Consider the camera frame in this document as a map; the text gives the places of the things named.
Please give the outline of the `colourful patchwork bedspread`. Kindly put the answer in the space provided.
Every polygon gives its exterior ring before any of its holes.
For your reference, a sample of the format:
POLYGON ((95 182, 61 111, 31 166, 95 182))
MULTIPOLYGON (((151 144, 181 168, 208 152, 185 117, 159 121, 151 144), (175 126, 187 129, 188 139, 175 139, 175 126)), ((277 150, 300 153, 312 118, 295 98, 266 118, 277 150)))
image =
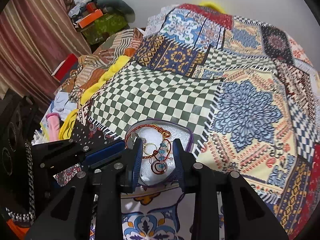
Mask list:
MULTIPOLYGON (((296 239, 319 204, 319 72, 286 32, 193 4, 148 19, 127 64, 82 106, 70 139, 124 140, 146 119, 190 129, 190 152, 239 172, 296 239)), ((195 196, 173 175, 121 197, 123 239, 190 239, 195 196)))

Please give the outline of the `red striped curtain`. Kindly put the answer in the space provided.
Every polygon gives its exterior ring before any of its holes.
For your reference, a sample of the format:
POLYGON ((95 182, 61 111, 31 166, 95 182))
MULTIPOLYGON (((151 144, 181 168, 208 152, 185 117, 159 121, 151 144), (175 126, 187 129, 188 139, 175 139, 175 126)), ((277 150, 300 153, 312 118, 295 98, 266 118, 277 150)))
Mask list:
POLYGON ((1 93, 30 95, 45 110, 59 82, 52 72, 91 49, 68 12, 74 0, 9 0, 1 11, 1 93))

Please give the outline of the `yellow cloth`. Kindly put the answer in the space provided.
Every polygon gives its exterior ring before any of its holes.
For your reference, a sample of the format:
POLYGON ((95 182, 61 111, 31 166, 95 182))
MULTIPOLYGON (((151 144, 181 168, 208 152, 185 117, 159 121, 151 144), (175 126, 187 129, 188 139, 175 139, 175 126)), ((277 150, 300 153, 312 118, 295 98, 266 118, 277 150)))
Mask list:
MULTIPOLYGON (((117 72, 121 70, 128 63, 130 57, 121 55, 114 64, 112 64, 106 72, 99 78, 98 82, 89 87, 81 96, 80 103, 82 106, 96 93, 108 80, 110 80, 117 72)), ((68 114, 64 124, 59 130, 58 139, 64 140, 71 137, 71 131, 74 127, 76 116, 79 109, 76 108, 68 114)))

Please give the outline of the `yellow chair back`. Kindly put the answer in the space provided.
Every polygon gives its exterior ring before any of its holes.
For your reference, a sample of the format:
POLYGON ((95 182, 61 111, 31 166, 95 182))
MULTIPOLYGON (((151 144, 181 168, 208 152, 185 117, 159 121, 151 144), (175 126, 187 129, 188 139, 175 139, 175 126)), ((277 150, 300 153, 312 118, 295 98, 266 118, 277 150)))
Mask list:
POLYGON ((219 4, 212 1, 202 1, 199 5, 203 7, 208 7, 222 14, 226 13, 226 11, 219 4))

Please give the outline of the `green patterned box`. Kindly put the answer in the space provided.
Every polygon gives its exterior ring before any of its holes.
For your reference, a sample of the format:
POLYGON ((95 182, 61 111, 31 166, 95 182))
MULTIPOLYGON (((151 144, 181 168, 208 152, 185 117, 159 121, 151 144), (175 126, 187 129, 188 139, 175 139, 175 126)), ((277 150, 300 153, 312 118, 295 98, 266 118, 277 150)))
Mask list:
POLYGON ((126 29, 128 22, 120 14, 104 14, 94 22, 80 30, 90 45, 105 41, 109 36, 126 29))

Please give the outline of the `orange shoe box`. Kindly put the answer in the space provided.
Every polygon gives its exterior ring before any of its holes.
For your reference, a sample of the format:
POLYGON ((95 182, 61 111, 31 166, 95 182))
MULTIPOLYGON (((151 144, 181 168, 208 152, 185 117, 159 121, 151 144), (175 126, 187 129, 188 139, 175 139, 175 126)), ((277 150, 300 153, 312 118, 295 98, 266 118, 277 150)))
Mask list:
POLYGON ((77 26, 79 26, 80 28, 84 28, 102 16, 103 12, 100 9, 97 9, 96 11, 87 15, 86 17, 78 20, 76 23, 77 26))

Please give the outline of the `brown striped blanket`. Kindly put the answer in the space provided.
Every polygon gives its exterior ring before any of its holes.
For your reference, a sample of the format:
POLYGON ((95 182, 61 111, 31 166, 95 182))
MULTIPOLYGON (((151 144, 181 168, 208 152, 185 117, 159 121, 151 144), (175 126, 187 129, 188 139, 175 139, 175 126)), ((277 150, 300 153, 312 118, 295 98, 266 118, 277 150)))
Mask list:
POLYGON ((66 74, 61 91, 68 93, 71 102, 79 103, 84 91, 95 84, 118 57, 132 56, 136 52, 143 34, 138 28, 120 31, 111 35, 93 54, 81 55, 66 74))

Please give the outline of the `red white box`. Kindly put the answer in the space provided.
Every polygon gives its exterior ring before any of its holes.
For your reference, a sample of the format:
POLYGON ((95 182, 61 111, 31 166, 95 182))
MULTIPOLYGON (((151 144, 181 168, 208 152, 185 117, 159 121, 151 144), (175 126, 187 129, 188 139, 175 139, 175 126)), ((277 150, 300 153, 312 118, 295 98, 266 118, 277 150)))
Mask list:
POLYGON ((65 81, 72 70, 77 70, 78 58, 74 54, 69 54, 53 71, 52 76, 59 82, 65 81))

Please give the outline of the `purple heart jewelry box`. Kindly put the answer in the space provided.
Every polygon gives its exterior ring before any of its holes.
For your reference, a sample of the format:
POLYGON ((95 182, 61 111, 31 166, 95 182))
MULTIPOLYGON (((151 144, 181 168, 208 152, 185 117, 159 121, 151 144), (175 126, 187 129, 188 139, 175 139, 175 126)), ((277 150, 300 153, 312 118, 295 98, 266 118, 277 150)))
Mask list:
POLYGON ((126 147, 133 148, 137 139, 141 139, 143 144, 138 183, 144 187, 154 187, 174 175, 174 140, 180 139, 183 149, 189 151, 193 143, 193 133, 173 122, 146 119, 133 124, 126 131, 126 147))

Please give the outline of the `grey green pillow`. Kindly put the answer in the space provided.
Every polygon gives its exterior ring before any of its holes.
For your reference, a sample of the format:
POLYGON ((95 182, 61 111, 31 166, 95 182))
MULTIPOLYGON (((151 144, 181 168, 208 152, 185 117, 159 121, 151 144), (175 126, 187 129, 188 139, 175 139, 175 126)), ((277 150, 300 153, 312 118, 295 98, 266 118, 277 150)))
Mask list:
POLYGON ((123 0, 97 0, 97 6, 99 8, 111 7, 121 12, 128 23, 133 23, 136 20, 135 11, 123 0))

